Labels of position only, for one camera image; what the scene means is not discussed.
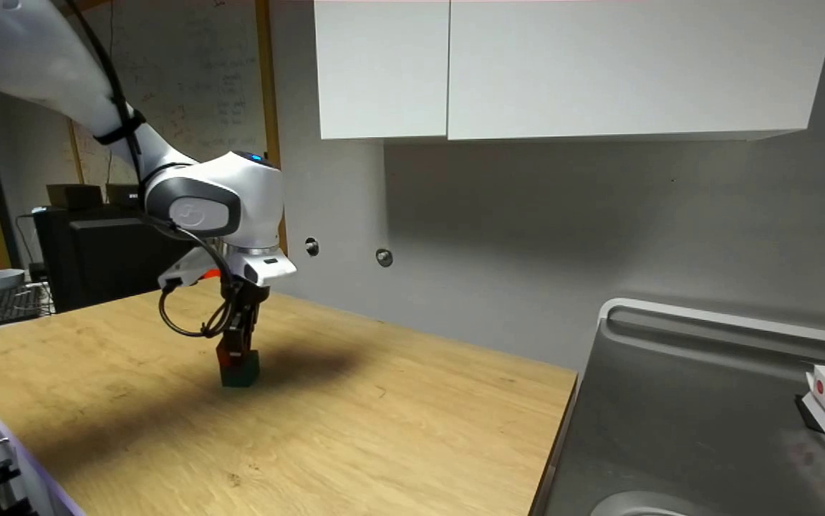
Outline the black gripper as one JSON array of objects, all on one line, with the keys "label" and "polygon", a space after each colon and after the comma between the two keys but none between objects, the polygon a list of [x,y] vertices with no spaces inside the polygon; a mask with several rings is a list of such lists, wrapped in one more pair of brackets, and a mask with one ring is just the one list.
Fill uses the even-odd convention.
[{"label": "black gripper", "polygon": [[224,279],[220,281],[224,304],[225,304],[225,327],[220,348],[234,351],[238,344],[238,327],[240,330],[240,351],[242,357],[255,354],[255,321],[260,314],[260,304],[268,298],[267,288],[258,288],[245,279]]}]

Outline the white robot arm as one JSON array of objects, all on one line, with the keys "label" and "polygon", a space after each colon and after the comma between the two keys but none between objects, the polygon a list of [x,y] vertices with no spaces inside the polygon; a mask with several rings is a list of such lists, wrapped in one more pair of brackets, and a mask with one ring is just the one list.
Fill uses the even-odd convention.
[{"label": "white robot arm", "polygon": [[192,338],[220,337],[224,360],[248,360],[268,281],[295,272],[277,241],[284,172],[255,153],[177,153],[126,102],[88,23],[84,36],[52,0],[0,0],[0,92],[66,116],[134,170],[144,219],[220,272],[224,304]]}]

